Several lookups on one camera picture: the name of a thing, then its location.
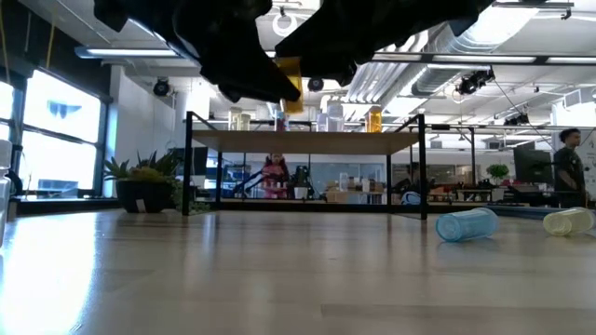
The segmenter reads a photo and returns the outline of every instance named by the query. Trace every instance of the security camera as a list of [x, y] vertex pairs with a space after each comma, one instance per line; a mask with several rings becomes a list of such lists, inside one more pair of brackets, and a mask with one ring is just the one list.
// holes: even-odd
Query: security camera
[[157, 78], [156, 84], [153, 86], [153, 93], [157, 97], [167, 97], [171, 94], [171, 86], [168, 78]]
[[308, 81], [308, 90], [311, 92], [320, 92], [324, 87], [323, 80], [320, 78], [312, 78]]

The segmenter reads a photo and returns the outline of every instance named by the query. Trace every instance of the light fixture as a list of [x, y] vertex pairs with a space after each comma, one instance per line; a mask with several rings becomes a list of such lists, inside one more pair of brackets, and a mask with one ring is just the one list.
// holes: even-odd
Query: light fixture
[[495, 1], [492, 4], [493, 7], [502, 8], [539, 8], [539, 9], [566, 9], [569, 7], [575, 7], [576, 4], [573, 2], [548, 2], [546, 4], [540, 4], [532, 1], [525, 2], [512, 2], [512, 1]]
[[287, 7], [287, 8], [302, 8], [300, 1], [273, 1], [275, 7]]
[[422, 55], [394, 53], [394, 52], [377, 52], [372, 56], [372, 61], [420, 61]]
[[83, 59], [97, 58], [179, 58], [170, 49], [149, 49], [149, 48], [94, 48], [76, 47], [76, 55]]
[[475, 65], [475, 64], [429, 64], [428, 69], [437, 70], [471, 70], [471, 71], [488, 71], [491, 70], [491, 65]]
[[407, 116], [411, 111], [427, 101], [428, 99], [420, 98], [395, 98], [387, 105], [386, 110], [389, 111], [389, 114], [386, 116]]
[[530, 56], [495, 56], [495, 55], [436, 55], [433, 61], [478, 62], [478, 63], [531, 63], [536, 57]]
[[596, 64], [596, 57], [550, 57], [549, 64]]
[[[288, 18], [288, 19], [290, 19], [290, 25], [287, 26], [286, 28], [279, 27], [279, 20], [281, 18]], [[298, 28], [298, 20], [292, 14], [285, 14], [284, 16], [282, 16], [281, 14], [277, 14], [273, 18], [272, 27], [273, 27], [273, 32], [275, 34], [277, 34], [278, 36], [281, 36], [281, 37], [287, 37], [293, 31], [295, 31], [296, 28]]]

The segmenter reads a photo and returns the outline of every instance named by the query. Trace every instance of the ceiling light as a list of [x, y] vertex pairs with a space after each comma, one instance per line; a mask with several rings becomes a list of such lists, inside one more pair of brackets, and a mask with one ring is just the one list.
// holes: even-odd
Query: ceiling light
[[403, 54], [393, 52], [377, 52], [372, 57], [372, 61], [419, 61], [422, 55]]
[[491, 70], [491, 65], [474, 65], [474, 64], [429, 64], [428, 69], [437, 70]]
[[436, 55], [433, 61], [479, 62], [479, 63], [531, 63], [536, 57], [529, 56], [494, 56], [494, 55]]
[[74, 51], [80, 58], [179, 58], [179, 56], [170, 49], [78, 47]]
[[[290, 19], [290, 25], [288, 25], [286, 28], [279, 27], [279, 20], [283, 17]], [[275, 34], [277, 34], [280, 37], [288, 37], [293, 31], [296, 30], [296, 28], [298, 28], [298, 20], [292, 14], [286, 14], [285, 16], [277, 14], [273, 18], [273, 22], [271, 23], [271, 25]]]
[[276, 7], [302, 8], [302, 2], [300, 1], [274, 1], [272, 5]]
[[386, 107], [389, 114], [386, 116], [403, 117], [407, 116], [414, 109], [422, 106], [428, 99], [420, 98], [395, 98]]
[[596, 64], [596, 57], [550, 57], [547, 63], [559, 64]]

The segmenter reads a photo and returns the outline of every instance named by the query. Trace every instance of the yellow plastic bottle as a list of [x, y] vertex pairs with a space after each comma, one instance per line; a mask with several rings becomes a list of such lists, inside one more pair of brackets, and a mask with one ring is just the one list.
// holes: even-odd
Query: yellow plastic bottle
[[279, 69], [288, 76], [291, 83], [300, 91], [300, 99], [298, 101], [281, 101], [281, 108], [286, 114], [301, 114], [304, 110], [302, 90], [302, 75], [300, 74], [300, 59], [299, 58], [284, 58], [276, 59]]
[[596, 215], [585, 208], [571, 208], [548, 214], [542, 224], [547, 233], [565, 236], [590, 230], [596, 222]]
[[383, 120], [382, 110], [379, 106], [373, 106], [366, 115], [366, 132], [381, 132]]

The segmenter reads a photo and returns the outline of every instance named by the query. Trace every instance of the person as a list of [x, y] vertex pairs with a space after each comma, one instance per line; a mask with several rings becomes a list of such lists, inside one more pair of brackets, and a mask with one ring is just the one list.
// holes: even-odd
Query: person
[[270, 154], [263, 167], [263, 189], [266, 199], [285, 199], [288, 197], [290, 173], [283, 154]]
[[586, 205], [586, 183], [584, 167], [576, 153], [581, 144], [581, 133], [577, 128], [569, 128], [559, 134], [564, 144], [554, 155], [555, 192], [563, 208], [584, 207]]

